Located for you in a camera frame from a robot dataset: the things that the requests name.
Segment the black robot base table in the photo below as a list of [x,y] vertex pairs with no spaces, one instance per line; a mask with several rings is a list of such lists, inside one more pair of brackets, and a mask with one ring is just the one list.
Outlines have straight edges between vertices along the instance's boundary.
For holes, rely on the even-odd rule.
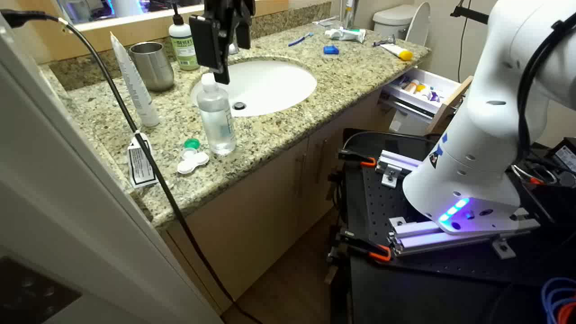
[[499,258],[488,238],[463,240],[423,220],[382,174],[347,161],[338,202],[353,324],[576,324],[574,237],[515,237]]

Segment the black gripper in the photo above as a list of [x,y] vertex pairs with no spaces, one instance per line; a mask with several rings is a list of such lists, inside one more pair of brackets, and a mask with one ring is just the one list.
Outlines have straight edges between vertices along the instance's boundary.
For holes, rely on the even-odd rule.
[[256,0],[203,0],[203,17],[191,17],[196,62],[212,71],[221,85],[230,84],[227,51],[230,44],[250,49],[250,26]]

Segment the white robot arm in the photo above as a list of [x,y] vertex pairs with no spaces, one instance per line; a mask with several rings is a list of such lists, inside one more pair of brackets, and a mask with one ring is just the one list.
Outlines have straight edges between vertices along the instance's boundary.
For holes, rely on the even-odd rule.
[[545,129],[547,105],[576,103],[576,0],[497,0],[464,105],[416,172],[407,202],[434,222],[508,217],[506,170]]

